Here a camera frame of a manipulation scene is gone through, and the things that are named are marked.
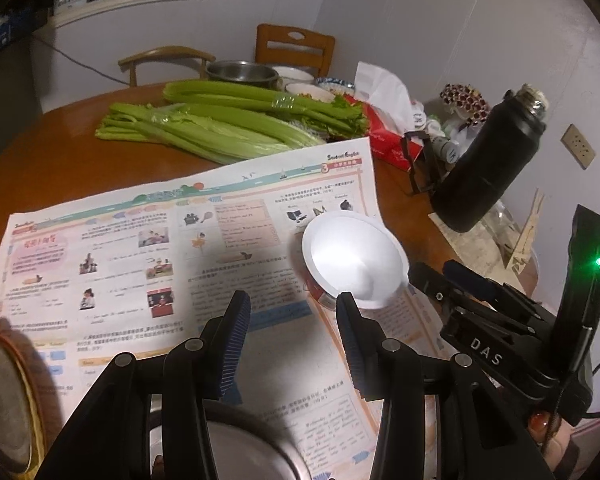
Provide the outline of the right hand red nails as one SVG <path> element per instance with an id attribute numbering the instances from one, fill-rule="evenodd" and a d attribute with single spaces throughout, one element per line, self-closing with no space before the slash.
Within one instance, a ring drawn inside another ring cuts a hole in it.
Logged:
<path id="1" fill-rule="evenodd" d="M 528 431 L 554 478 L 569 479 L 580 457 L 580 448 L 572 440 L 573 426 L 558 415 L 535 412 L 528 419 Z"/>

